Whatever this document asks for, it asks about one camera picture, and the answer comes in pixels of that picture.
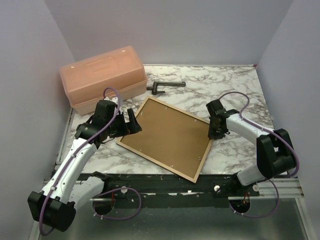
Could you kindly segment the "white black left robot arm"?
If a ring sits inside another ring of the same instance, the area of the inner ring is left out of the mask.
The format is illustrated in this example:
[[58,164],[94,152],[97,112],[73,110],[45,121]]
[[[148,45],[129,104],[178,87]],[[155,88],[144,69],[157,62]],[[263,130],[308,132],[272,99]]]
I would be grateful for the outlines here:
[[32,218],[39,223],[41,235],[47,236],[43,226],[65,232],[72,224],[77,209],[93,197],[113,198],[120,188],[111,188],[111,177],[95,171],[84,185],[75,187],[89,159],[107,138],[114,139],[142,131],[131,108],[126,122],[120,106],[110,100],[100,100],[94,114],[76,128],[71,148],[55,174],[40,192],[31,192],[27,203]]

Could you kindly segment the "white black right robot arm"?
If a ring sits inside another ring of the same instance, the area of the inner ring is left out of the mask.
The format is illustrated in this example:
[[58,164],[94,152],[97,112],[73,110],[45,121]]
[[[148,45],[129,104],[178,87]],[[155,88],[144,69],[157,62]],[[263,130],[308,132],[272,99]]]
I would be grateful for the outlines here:
[[220,192],[241,196],[251,184],[299,169],[298,157],[286,130],[265,128],[244,118],[242,113],[235,109],[226,110],[219,99],[206,104],[206,108],[209,113],[209,139],[220,140],[234,132],[256,148],[256,163],[233,174],[229,181],[220,187]]

